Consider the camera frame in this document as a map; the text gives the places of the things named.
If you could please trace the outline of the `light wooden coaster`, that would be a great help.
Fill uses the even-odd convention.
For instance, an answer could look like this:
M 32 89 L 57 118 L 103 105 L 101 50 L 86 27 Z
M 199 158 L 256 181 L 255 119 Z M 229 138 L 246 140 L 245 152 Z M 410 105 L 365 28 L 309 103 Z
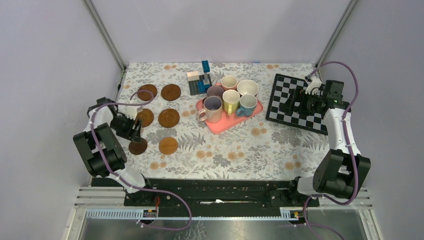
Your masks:
M 173 137 L 165 137 L 159 143 L 159 151 L 164 155 L 173 154 L 178 148 L 178 142 Z

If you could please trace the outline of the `dark brown wooden coaster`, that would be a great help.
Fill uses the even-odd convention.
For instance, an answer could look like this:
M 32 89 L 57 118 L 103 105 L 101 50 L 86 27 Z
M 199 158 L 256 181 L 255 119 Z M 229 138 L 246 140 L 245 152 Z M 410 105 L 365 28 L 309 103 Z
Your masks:
M 181 96 L 181 89 L 176 84 L 168 84 L 162 88 L 161 96 L 164 100 L 174 101 Z
M 159 124 L 164 128 L 172 128 L 180 121 L 180 115 L 177 110 L 167 108 L 163 110 L 158 116 Z
M 145 128 L 153 122 L 154 114 L 150 109 L 144 108 L 137 114 L 136 118 L 141 120 L 141 127 Z
M 137 97 L 142 101 L 149 101 L 152 99 L 151 94 L 153 95 L 153 98 L 156 97 L 158 94 L 158 90 L 153 84 L 142 85 L 138 90 L 143 91 L 137 93 Z

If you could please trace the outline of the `tall pink beige mug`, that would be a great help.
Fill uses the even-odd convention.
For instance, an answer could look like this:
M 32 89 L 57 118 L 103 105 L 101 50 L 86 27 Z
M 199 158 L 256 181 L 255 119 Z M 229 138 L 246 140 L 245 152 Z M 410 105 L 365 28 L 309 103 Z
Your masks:
M 198 121 L 215 124 L 222 119 L 223 102 L 217 96 L 209 96 L 203 102 L 203 108 L 197 112 Z

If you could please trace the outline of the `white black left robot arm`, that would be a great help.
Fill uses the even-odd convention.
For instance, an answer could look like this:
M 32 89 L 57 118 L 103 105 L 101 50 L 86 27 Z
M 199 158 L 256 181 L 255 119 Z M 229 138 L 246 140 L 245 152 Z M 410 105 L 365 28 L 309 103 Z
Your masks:
M 142 121 L 136 118 L 137 107 L 119 110 L 116 102 L 102 97 L 87 110 L 88 124 L 73 136 L 74 145 L 93 177 L 115 180 L 127 193 L 136 193 L 144 206 L 152 204 L 155 192 L 146 187 L 145 177 L 127 163 L 127 156 L 119 139 L 142 143 Z

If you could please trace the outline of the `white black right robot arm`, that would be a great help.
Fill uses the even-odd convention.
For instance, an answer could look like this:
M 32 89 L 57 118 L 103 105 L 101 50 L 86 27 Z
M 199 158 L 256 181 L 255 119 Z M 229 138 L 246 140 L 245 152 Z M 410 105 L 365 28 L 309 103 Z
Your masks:
M 357 196 L 371 168 L 369 158 L 361 155 L 351 128 L 351 106 L 343 100 L 344 83 L 327 80 L 322 95 L 303 89 L 290 89 L 287 101 L 280 105 L 285 114 L 301 116 L 320 114 L 327 128 L 329 151 L 312 177 L 301 177 L 297 186 L 287 191 L 287 201 L 301 205 L 307 195 L 334 196 L 349 203 Z

